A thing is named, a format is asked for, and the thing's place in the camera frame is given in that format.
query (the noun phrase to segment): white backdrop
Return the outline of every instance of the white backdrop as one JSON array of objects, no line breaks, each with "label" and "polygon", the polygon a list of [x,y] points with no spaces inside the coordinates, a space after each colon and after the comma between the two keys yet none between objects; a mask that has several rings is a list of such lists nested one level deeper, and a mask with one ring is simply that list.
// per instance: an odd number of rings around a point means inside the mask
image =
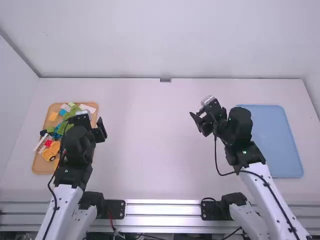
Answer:
[{"label": "white backdrop", "polygon": [[0,0],[42,76],[301,78],[320,112],[317,0]]},{"label": "white backdrop", "polygon": [[0,176],[16,144],[38,81],[37,75],[0,36]]}]

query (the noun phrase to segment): blue mat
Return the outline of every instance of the blue mat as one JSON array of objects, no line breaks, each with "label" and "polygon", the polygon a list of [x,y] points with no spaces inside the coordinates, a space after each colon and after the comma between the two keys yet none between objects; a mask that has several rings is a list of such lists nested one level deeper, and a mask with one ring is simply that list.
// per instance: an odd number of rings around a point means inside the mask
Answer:
[{"label": "blue mat", "polygon": [[274,178],[301,178],[304,169],[285,110],[278,105],[245,105],[253,121],[252,140],[259,147]]}]

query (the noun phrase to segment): orange toy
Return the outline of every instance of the orange toy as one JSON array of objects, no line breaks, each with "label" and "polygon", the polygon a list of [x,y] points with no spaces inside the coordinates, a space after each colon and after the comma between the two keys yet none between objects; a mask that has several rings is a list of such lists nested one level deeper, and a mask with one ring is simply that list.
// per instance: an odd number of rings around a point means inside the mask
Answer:
[{"label": "orange toy", "polygon": [[52,162],[53,160],[56,159],[57,154],[59,153],[59,149],[60,149],[60,142],[54,141],[49,148],[46,148],[42,152],[41,155],[47,162]]}]

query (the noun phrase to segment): blue toy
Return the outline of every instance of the blue toy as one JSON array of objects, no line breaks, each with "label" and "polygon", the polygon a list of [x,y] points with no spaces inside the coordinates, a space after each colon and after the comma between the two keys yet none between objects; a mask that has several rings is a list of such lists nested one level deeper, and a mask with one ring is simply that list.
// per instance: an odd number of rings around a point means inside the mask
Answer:
[{"label": "blue toy", "polygon": [[66,113],[67,113],[67,111],[65,109],[61,109],[60,112],[59,112],[59,114],[61,116],[64,116]]}]

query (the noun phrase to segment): white card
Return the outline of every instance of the white card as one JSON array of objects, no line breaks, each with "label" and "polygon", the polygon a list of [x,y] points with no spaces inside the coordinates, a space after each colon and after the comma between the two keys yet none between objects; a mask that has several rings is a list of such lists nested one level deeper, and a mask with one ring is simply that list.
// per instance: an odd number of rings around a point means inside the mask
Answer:
[{"label": "white card", "polygon": [[70,110],[71,110],[71,107],[69,105],[65,104],[65,103],[62,104],[60,106],[60,108],[66,110],[67,112],[70,112]]},{"label": "white card", "polygon": [[94,107],[91,107],[91,106],[87,106],[87,105],[84,105],[84,104],[80,104],[79,108],[81,110],[89,110],[91,114],[94,114],[96,109]]}]

